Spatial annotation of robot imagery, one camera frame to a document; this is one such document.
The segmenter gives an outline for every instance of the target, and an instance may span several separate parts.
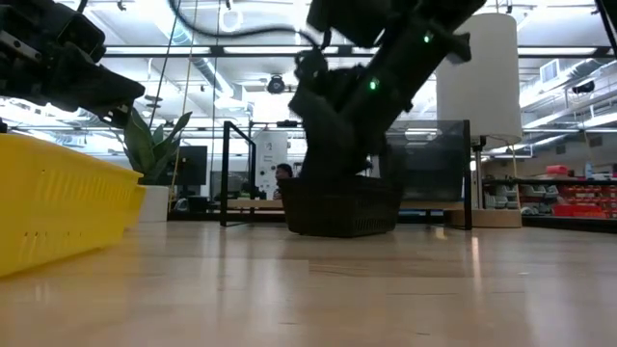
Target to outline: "ceiling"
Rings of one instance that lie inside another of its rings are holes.
[[[73,8],[78,0],[62,0]],[[106,44],[114,46],[167,45],[168,33],[172,31],[174,18],[167,7],[167,0],[123,0],[125,11],[121,11],[117,0],[90,0],[85,14],[106,35]],[[211,31],[233,32],[258,28],[264,25],[284,24],[309,31],[320,40],[320,35],[305,27],[309,0],[235,0],[230,1],[231,11],[226,9],[225,1],[183,0],[181,9],[188,18],[195,18],[199,26]],[[593,14],[593,0],[499,0],[489,1],[481,12],[508,11],[519,23],[519,46],[607,46],[608,39],[602,21]],[[293,34],[263,35],[239,40],[214,40],[195,37],[194,44],[201,45],[294,45],[306,44]],[[350,44],[341,35],[335,33],[333,44]],[[365,64],[370,58],[330,58],[331,67]],[[550,59],[520,59],[519,75],[521,85],[538,78],[539,69]],[[163,58],[104,58],[101,63],[111,70],[130,79],[141,82],[147,87],[147,94],[159,94],[163,101],[156,114],[163,119],[173,119],[183,111],[194,112],[197,119],[232,118],[239,123],[248,122],[248,113],[244,108],[226,106],[219,99],[238,99],[252,102],[260,107],[269,107],[259,112],[266,120],[284,120],[289,117],[285,107],[289,95],[268,95],[264,92],[265,84],[273,74],[280,74],[286,84],[294,85],[293,58],[261,57],[225,57],[208,58],[220,74],[220,77],[234,86],[235,94],[221,97],[210,88],[211,83],[199,72],[195,65],[185,58],[170,58],[167,63]],[[162,87],[158,91],[158,82]],[[550,102],[535,104],[532,117],[523,119],[536,120],[564,108],[563,93],[555,93]],[[138,108],[148,113],[148,104],[143,98],[138,100]],[[435,116],[435,81],[430,79],[414,98],[415,109],[407,119],[432,119]]]

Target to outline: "air vent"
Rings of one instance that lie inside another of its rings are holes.
[[[602,144],[602,136],[597,136],[589,139],[590,147],[600,147]]]
[[[540,67],[540,79],[542,83],[548,83],[559,75],[559,61],[557,59]]]

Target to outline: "yellow crate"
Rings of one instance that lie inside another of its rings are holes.
[[[146,196],[146,187],[135,186],[133,195],[131,196],[131,202],[128,206],[128,215],[126,220],[126,227],[135,227],[139,223],[139,212],[142,208],[142,202]]]
[[[0,158],[0,276],[121,240],[140,173],[18,135]]]

